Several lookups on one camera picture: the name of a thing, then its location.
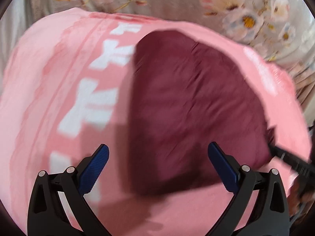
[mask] floral curtain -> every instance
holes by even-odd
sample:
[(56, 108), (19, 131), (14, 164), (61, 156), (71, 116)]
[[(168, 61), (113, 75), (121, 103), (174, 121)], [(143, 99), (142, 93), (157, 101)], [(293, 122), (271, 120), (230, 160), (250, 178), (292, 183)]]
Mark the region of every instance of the floral curtain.
[(37, 18), (81, 7), (198, 23), (250, 45), (265, 60), (285, 68), (304, 110), (313, 98), (315, 103), (315, 20), (303, 0), (32, 0), (32, 4)]

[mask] burgundy garment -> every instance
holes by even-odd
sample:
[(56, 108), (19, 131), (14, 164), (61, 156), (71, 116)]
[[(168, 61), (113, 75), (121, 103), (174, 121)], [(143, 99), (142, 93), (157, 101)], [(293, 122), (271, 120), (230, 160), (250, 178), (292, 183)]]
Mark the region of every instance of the burgundy garment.
[(138, 194), (218, 181), (207, 156), (216, 141), (242, 165), (271, 159), (259, 98), (234, 61), (177, 31), (155, 31), (136, 47), (130, 108), (130, 179)]

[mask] brown object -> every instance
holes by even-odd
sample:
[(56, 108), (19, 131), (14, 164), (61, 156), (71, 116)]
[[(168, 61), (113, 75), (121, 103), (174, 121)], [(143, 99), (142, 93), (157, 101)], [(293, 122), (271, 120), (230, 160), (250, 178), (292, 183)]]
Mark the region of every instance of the brown object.
[(270, 161), (273, 131), (228, 56), (177, 31), (156, 31), (138, 43), (134, 66), (129, 161), (137, 193), (218, 182), (207, 156), (212, 141), (241, 165)]

